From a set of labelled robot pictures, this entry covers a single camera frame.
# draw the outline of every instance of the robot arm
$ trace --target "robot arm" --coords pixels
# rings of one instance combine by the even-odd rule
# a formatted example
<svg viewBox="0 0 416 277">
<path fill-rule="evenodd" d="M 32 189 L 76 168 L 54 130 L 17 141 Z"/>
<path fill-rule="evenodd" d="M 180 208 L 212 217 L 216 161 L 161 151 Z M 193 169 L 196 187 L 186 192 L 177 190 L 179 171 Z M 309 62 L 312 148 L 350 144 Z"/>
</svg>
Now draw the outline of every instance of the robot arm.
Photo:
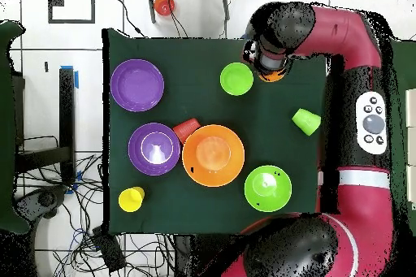
<svg viewBox="0 0 416 277">
<path fill-rule="evenodd" d="M 391 64 L 382 58 L 375 33 L 356 11 L 271 2 L 253 14 L 246 36 L 243 59 L 266 80 L 289 72 L 291 59 L 331 58 L 318 146 L 317 214 L 253 233 L 222 277 L 378 276 L 390 258 L 393 225 L 390 79 L 382 72 L 382 64 Z"/>
</svg>

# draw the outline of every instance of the yellow cup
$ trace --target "yellow cup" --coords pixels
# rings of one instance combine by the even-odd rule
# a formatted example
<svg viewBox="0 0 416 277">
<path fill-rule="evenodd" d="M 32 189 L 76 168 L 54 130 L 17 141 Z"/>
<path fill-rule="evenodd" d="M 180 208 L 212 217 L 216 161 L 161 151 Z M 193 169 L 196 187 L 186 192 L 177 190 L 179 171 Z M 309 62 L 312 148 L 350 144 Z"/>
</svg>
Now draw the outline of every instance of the yellow cup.
<svg viewBox="0 0 416 277">
<path fill-rule="evenodd" d="M 119 195 L 119 206 L 124 211 L 132 213 L 141 207 L 141 203 L 145 198 L 145 190 L 138 186 L 134 188 L 126 188 Z"/>
</svg>

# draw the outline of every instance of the orange cup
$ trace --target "orange cup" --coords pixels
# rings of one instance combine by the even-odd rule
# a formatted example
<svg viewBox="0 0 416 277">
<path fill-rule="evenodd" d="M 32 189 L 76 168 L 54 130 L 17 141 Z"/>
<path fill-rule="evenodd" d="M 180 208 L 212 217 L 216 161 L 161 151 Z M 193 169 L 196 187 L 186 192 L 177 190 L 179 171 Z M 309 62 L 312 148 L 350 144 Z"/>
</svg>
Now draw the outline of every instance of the orange cup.
<svg viewBox="0 0 416 277">
<path fill-rule="evenodd" d="M 169 9 L 168 1 L 171 3 L 171 10 Z M 158 14 L 167 16 L 175 9 L 175 1 L 173 0 L 154 0 L 154 9 Z"/>
</svg>

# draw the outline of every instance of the power strip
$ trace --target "power strip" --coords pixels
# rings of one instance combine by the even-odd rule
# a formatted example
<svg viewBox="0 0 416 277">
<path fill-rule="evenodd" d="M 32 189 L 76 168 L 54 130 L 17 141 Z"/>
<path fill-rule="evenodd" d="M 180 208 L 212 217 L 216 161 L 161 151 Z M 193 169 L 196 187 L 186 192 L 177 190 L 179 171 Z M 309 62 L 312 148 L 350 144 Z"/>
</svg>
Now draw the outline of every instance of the power strip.
<svg viewBox="0 0 416 277">
<path fill-rule="evenodd" d="M 115 236 L 102 234 L 101 226 L 93 229 L 91 240 L 97 251 L 102 252 L 102 259 L 110 272 L 123 269 L 126 266 L 126 258 Z"/>
</svg>

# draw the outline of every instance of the red cup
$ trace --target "red cup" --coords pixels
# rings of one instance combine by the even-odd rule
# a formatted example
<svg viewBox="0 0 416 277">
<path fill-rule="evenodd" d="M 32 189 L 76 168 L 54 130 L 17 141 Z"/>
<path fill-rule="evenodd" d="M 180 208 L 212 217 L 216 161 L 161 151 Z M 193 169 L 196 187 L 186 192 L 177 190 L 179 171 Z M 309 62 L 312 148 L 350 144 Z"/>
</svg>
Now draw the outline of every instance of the red cup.
<svg viewBox="0 0 416 277">
<path fill-rule="evenodd" d="M 168 1 L 171 3 L 171 10 L 169 9 Z M 175 2 L 173 0 L 154 0 L 154 9 L 158 14 L 167 16 L 175 9 Z"/>
<path fill-rule="evenodd" d="M 178 136 L 179 141 L 182 142 L 182 144 L 184 144 L 188 136 L 200 127 L 201 125 L 199 124 L 199 122 L 195 118 L 192 118 L 187 120 L 186 122 L 176 125 L 173 128 L 173 131 Z"/>
</svg>

